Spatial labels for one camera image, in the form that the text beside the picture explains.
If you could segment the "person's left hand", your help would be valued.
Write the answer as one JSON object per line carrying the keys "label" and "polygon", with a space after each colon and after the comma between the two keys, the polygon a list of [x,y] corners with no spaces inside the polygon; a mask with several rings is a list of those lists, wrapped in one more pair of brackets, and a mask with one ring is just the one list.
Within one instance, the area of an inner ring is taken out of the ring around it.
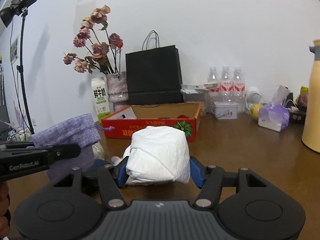
{"label": "person's left hand", "polygon": [[1,182],[1,201],[0,201],[0,238],[5,239],[10,232],[11,214],[9,211],[10,196],[7,182]]}

